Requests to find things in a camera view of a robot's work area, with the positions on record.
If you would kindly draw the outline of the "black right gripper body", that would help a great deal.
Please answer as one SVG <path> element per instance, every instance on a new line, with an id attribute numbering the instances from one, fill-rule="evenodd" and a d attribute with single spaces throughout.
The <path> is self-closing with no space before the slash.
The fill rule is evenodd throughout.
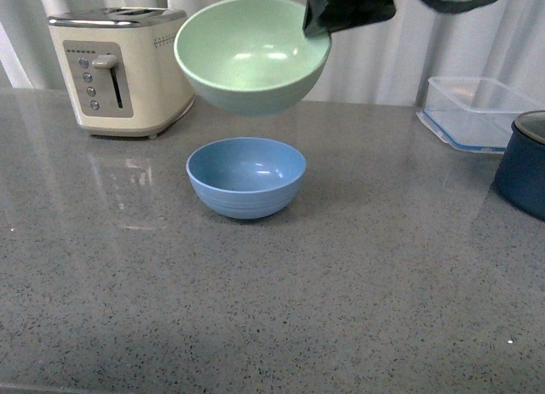
<path id="1" fill-rule="evenodd" d="M 335 32 L 384 22 L 396 14 L 393 0 L 333 0 L 331 11 Z"/>

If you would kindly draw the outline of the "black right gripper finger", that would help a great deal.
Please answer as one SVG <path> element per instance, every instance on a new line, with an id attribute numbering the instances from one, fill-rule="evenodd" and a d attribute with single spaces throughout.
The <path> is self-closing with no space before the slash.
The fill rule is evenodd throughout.
<path id="1" fill-rule="evenodd" d="M 317 37 L 335 32 L 332 14 L 333 0 L 307 0 L 302 30 L 306 37 Z"/>

